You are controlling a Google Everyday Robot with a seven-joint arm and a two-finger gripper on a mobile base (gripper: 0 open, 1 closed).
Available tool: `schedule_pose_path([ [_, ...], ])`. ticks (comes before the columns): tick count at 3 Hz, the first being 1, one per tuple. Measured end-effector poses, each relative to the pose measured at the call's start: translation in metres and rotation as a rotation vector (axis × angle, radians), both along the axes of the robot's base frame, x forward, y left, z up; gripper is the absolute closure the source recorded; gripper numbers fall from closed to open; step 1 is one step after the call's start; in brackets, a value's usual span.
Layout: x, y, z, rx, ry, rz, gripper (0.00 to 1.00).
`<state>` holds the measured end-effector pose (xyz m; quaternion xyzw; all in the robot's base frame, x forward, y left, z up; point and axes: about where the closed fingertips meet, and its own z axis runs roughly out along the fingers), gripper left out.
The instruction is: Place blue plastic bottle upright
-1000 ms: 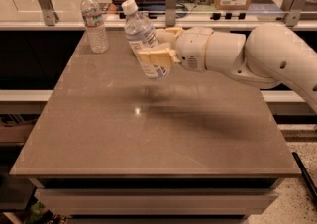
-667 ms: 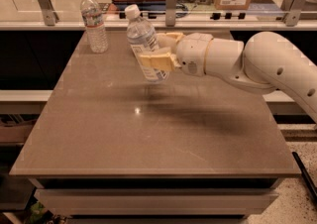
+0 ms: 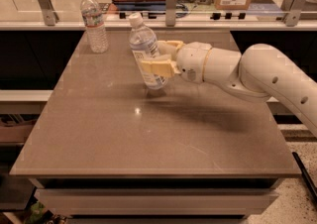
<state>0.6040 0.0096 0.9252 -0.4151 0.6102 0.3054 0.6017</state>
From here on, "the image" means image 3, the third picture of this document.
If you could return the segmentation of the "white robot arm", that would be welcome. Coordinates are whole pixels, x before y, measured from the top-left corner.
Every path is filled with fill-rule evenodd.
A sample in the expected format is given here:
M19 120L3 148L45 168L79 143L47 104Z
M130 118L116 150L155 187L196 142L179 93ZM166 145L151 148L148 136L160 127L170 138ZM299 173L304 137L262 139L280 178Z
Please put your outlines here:
M317 82L277 48L255 44L240 53L180 41L160 41L158 48L160 56L141 60L142 70L214 84L251 102L273 97L317 136Z

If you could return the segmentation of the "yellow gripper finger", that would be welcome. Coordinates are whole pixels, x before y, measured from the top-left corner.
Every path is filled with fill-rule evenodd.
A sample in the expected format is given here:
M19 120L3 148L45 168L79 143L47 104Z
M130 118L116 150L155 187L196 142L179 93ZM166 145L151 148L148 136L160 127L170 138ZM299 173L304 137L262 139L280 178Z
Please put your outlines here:
M163 55L176 57L177 52L184 46L183 41L158 41L158 51Z
M177 63L172 59L171 55L157 56L146 58L141 61L143 71L167 78L180 74Z

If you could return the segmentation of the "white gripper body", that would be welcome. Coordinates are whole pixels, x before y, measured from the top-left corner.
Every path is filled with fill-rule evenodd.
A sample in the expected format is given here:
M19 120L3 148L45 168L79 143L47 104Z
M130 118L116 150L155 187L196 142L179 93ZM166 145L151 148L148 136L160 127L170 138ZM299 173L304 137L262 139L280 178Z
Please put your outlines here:
M183 80L192 83L203 82L203 66L211 49L210 44L199 42L189 43L180 48L176 64Z

